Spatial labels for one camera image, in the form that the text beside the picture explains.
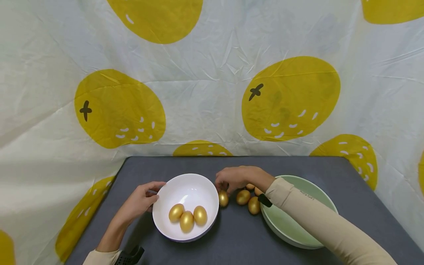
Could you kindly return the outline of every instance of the gray table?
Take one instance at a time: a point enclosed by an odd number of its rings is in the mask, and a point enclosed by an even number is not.
[[[361,179],[340,157],[131,157],[126,160],[67,265],[82,264],[95,249],[108,223],[134,188],[152,180],[167,181],[183,173],[198,173],[211,180],[224,167],[256,165],[272,175],[296,175],[324,190],[339,214],[377,241],[399,265],[422,265],[424,253]],[[341,264],[327,249],[304,250],[279,239],[262,216],[252,216],[246,206],[230,199],[220,209],[212,229],[192,243],[175,243],[154,226],[151,214],[134,222],[121,248],[145,249],[138,264]]]

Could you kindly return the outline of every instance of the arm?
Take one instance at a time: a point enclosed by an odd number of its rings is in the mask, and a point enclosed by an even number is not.
[[[229,183],[234,191],[251,183],[278,208],[290,215],[313,237],[348,265],[395,265],[392,257],[352,223],[310,198],[282,178],[258,167],[231,167],[217,174],[216,185]]]
[[[392,257],[352,223],[282,178],[266,189],[270,201],[348,265],[394,265]]]
[[[114,265],[121,254],[119,246],[128,226],[137,217],[149,211],[151,205],[159,198],[149,190],[157,192],[163,185],[165,182],[153,181],[138,186],[112,218],[99,245],[88,254],[83,265]]]

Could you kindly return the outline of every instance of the yellow circle pattern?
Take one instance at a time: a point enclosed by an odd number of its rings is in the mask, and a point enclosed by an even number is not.
[[[318,146],[310,156],[345,157],[372,190],[377,187],[378,166],[374,149],[359,136],[340,134]]]
[[[420,184],[421,192],[424,196],[424,152],[421,155],[421,160],[418,164],[418,183]]]
[[[94,72],[80,82],[75,112],[85,132],[104,148],[155,142],[166,128],[155,93],[114,69]]]
[[[174,151],[174,156],[232,156],[233,154],[219,144],[196,140],[181,145]]]
[[[397,24],[424,17],[423,0],[362,0],[364,18],[373,24]]]
[[[203,0],[108,0],[124,25],[147,41],[169,44],[196,25]]]
[[[0,230],[0,260],[2,265],[15,265],[15,250],[12,238]]]
[[[340,79],[329,63],[310,56],[293,57],[259,72],[242,99],[246,130],[262,141],[305,136],[333,111]]]
[[[100,202],[109,190],[114,176],[96,182],[74,207],[56,239],[55,250],[60,261],[65,262]]]

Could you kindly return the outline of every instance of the black cross mark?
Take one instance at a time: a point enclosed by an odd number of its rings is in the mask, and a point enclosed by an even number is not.
[[[88,115],[89,113],[92,113],[93,111],[88,107],[88,104],[90,102],[88,100],[86,100],[84,102],[84,107],[82,109],[80,109],[80,113],[84,113],[84,120],[87,121],[88,120]]]
[[[260,96],[261,95],[261,92],[259,91],[259,89],[261,89],[263,86],[264,86],[264,84],[259,84],[256,88],[252,88],[250,90],[250,92],[252,92],[252,94],[250,95],[249,101],[251,101],[254,96]]]

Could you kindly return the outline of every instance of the light green bowl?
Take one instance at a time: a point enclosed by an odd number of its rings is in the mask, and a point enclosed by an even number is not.
[[[296,176],[282,175],[276,178],[284,178],[286,181],[293,184],[296,188],[304,193],[314,197],[333,211],[337,212],[336,206],[331,199],[312,182]],[[262,215],[271,228],[271,230],[281,239],[287,243],[304,249],[317,249],[324,247],[318,240],[311,236],[305,229],[303,229],[296,221],[294,221],[288,214],[276,206],[270,208],[261,204]]]

